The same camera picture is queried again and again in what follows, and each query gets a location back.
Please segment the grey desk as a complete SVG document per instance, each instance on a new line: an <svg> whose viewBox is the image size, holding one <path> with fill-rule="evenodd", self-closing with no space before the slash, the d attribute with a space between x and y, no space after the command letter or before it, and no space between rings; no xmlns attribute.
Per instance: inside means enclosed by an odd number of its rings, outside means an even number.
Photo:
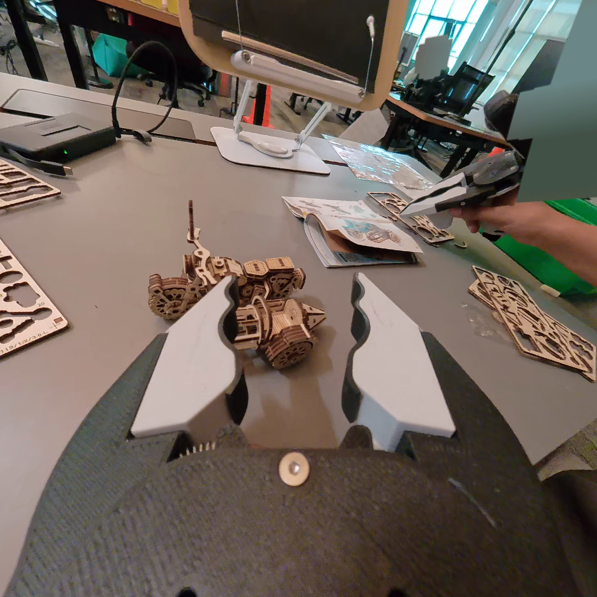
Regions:
<svg viewBox="0 0 597 597"><path fill-rule="evenodd" d="M348 425L340 392L356 269L326 269L282 197L366 200L391 187L337 164L323 177L244 167L215 146L164 138L149 146L126 138L72 167L74 176L56 183L60 198L1 215L2 239L71 324L1 362L3 449L48 474L96 401L166 329L148 309L148 279L180 273L190 199L206 248L239 261L291 257L307 275L301 296L327 313L319 346L295 369L246 363L247 437L272 447L337 444ZM596 383L479 335L465 308L472 265L519 280L553 317L593 342L596 334L492 243L458 222L454 231L467 248L422 243L418 265L363 273L456 358L535 463L596 418Z"/></svg>

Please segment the person's right forearm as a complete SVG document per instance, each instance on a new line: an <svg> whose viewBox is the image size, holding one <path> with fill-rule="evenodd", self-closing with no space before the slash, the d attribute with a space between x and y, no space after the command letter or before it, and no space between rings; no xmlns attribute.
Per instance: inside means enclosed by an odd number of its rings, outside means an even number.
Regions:
<svg viewBox="0 0 597 597"><path fill-rule="evenodd" d="M575 220L541 202L514 204L504 227L516 241L555 258L596 286L596 226Z"/></svg>

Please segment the orange cone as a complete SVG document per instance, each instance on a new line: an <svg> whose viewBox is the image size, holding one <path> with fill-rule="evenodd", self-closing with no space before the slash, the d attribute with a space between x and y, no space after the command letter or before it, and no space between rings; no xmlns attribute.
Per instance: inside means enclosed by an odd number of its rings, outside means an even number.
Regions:
<svg viewBox="0 0 597 597"><path fill-rule="evenodd" d="M265 128L273 128L270 124L271 118L271 87L264 84L257 84L256 96L254 98L251 113L251 124Z"/></svg>

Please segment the green bag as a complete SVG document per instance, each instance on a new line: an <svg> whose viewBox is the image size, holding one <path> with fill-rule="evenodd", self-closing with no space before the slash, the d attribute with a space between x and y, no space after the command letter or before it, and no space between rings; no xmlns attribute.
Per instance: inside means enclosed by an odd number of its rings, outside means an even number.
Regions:
<svg viewBox="0 0 597 597"><path fill-rule="evenodd" d="M92 46L93 58L108 76L120 78L128 62L127 40L98 34Z"/></svg>

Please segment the instruction booklet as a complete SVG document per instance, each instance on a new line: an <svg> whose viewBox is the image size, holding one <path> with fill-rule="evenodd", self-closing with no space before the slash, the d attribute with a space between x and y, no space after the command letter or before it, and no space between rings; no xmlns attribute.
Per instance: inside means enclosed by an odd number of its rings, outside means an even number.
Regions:
<svg viewBox="0 0 597 597"><path fill-rule="evenodd" d="M416 265L423 250L364 201L282 197L325 267Z"/></svg>

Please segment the wooden puzzle sheet narrow cutouts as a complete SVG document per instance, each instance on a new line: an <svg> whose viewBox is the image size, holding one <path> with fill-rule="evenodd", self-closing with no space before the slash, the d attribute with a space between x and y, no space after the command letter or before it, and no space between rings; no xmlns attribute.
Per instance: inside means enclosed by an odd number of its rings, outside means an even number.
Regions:
<svg viewBox="0 0 597 597"><path fill-rule="evenodd" d="M1 210L56 198L61 190L25 170L1 160Z"/></svg>

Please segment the person's right hand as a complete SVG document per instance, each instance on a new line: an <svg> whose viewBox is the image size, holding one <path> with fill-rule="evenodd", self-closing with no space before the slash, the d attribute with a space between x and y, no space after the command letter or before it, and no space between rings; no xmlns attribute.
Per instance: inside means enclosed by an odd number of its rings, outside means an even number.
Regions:
<svg viewBox="0 0 597 597"><path fill-rule="evenodd" d="M513 206L459 206L449 210L451 216L465 222L470 233L501 236L516 230Z"/></svg>

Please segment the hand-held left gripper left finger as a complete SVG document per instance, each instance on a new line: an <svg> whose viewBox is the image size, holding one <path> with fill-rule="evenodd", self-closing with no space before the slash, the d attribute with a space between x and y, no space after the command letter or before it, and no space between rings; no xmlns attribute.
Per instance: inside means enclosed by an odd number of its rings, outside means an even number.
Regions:
<svg viewBox="0 0 597 597"><path fill-rule="evenodd" d="M226 277L169 328L133 437L182 432L191 444L220 444L242 423L249 397L234 346L238 300L237 276Z"/></svg>

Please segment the small clear plastic bag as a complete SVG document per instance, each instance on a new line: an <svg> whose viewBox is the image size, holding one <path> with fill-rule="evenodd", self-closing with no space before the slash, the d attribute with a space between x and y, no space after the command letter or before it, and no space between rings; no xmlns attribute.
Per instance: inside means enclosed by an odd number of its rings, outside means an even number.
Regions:
<svg viewBox="0 0 597 597"><path fill-rule="evenodd" d="M461 308L477 336L496 341L509 339L504 325L496 320L496 314L483 303L467 302L461 304Z"/></svg>

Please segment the white screen stand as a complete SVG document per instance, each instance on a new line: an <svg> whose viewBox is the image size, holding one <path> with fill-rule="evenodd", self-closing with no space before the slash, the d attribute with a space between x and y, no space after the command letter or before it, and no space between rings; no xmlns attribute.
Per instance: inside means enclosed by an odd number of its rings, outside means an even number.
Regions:
<svg viewBox="0 0 597 597"><path fill-rule="evenodd" d="M221 156L229 162L295 173L329 175L327 164L306 144L306 140L331 110L331 101L358 106L366 96L369 70L365 83L336 69L318 64L309 58L268 46L240 33L223 30L224 41L240 46L230 57L238 72L248 75L234 117L233 129L211 128ZM254 83L266 80L293 91L304 91L323 104L308 125L293 139L273 137L243 129L241 120Z"/></svg>

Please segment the wooden puzzle sheet gear cutouts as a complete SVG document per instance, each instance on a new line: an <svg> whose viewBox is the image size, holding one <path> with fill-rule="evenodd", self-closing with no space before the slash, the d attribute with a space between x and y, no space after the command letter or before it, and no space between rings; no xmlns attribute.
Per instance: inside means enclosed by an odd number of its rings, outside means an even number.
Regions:
<svg viewBox="0 0 597 597"><path fill-rule="evenodd" d="M68 327L65 316L1 241L1 358Z"/></svg>

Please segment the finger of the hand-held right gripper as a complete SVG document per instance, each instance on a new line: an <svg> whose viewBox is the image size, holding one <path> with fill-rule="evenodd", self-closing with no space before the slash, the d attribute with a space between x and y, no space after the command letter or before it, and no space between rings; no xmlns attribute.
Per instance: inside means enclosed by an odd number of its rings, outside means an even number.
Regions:
<svg viewBox="0 0 597 597"><path fill-rule="evenodd" d="M471 204L472 195L419 195L401 211L400 219L427 217L439 229L447 229L452 220L460 219L461 212Z"/></svg>
<svg viewBox="0 0 597 597"><path fill-rule="evenodd" d="M452 208L468 204L467 175L458 173L414 193L413 200L406 208Z"/></svg>

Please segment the black framed table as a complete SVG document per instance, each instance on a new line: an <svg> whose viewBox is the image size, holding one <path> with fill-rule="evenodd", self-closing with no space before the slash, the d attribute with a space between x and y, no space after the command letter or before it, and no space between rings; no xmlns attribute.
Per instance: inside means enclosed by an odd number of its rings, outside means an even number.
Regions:
<svg viewBox="0 0 597 597"><path fill-rule="evenodd" d="M167 1L52 1L56 11L58 30L62 36L74 84L88 90L88 75L81 59L73 28L81 27L88 32L109 34L119 38L142 38L129 25L128 15L135 14L147 19L180 28L178 14L167 10ZM1 1L7 11L17 46L25 59L32 78L49 81L38 47L28 26L28 1Z"/></svg>

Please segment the wooden background table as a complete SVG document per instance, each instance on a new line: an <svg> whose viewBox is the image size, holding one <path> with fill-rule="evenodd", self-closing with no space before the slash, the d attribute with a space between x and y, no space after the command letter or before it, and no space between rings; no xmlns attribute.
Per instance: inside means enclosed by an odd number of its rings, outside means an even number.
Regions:
<svg viewBox="0 0 597 597"><path fill-rule="evenodd" d="M411 130L415 131L419 138L455 145L454 151L440 173L442 178L451 175L455 170L469 166L480 153L490 153L495 147L503 150L511 149L511 145L495 132L479 130L425 112L398 99L396 94L389 94L384 105L392 112L393 117L380 142L382 149L389 150L393 140L407 138Z"/></svg>

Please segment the beige framed screen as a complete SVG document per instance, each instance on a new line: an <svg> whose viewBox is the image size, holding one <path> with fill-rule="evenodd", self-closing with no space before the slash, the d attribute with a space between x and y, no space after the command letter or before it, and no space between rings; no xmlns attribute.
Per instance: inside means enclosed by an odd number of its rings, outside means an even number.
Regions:
<svg viewBox="0 0 597 597"><path fill-rule="evenodd" d="M365 83L356 106L371 111L386 100L397 66L408 1L179 1L180 25L198 58L213 70L248 78L235 70L238 44L223 30L309 58Z"/></svg>

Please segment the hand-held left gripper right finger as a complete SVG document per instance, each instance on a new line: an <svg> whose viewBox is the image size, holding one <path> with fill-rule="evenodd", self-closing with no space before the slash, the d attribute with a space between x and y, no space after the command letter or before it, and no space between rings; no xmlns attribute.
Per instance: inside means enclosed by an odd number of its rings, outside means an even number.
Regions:
<svg viewBox="0 0 597 597"><path fill-rule="evenodd" d="M420 327L363 273L355 273L354 309L341 391L353 426L369 429L373 448L394 452L406 432L452 437L456 426Z"/></svg>

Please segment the wooden puzzle sheet round cutouts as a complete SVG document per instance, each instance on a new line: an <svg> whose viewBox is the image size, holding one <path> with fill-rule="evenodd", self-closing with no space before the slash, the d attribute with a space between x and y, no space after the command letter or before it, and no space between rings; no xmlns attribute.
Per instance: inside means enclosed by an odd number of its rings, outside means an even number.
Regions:
<svg viewBox="0 0 597 597"><path fill-rule="evenodd" d="M406 225L411 231L415 232L426 243L437 246L440 243L453 241L454 236L446 229L438 228L435 223L426 215L408 215L402 217L402 212L406 209L408 201L399 197L393 192L368 192L368 198L372 199L378 206L386 212L386 217L394 222L400 222Z"/></svg>

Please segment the wooden motorcycle sidecar model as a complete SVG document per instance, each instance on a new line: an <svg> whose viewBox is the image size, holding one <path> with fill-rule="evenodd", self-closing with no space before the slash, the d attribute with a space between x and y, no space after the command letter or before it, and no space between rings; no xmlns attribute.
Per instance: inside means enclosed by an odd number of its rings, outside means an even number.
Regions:
<svg viewBox="0 0 597 597"><path fill-rule="evenodd" d="M212 255L199 242L193 201L188 202L188 208L187 241L195 250L184 255L181 276L150 277L150 310L162 319L176 321L222 279L235 276L239 292L236 348L261 352L275 369L301 362L317 343L313 330L326 318L324 310L291 298L294 291L304 286L303 269L295 268L289 257L240 263Z"/></svg>

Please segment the black box device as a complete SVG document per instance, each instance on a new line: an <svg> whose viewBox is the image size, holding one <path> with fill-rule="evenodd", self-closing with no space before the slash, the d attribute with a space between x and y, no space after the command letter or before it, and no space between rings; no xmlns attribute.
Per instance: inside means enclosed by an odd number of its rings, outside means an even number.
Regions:
<svg viewBox="0 0 597 597"><path fill-rule="evenodd" d="M111 124L78 113L1 129L1 154L64 164L116 143Z"/></svg>

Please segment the black office chair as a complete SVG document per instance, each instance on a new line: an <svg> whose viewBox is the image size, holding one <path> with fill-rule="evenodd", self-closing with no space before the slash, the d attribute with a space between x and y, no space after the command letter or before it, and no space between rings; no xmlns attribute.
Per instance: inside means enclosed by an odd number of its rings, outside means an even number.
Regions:
<svg viewBox="0 0 597 597"><path fill-rule="evenodd" d="M443 108L457 116L466 116L494 79L494 75L463 62L451 76L444 95Z"/></svg>

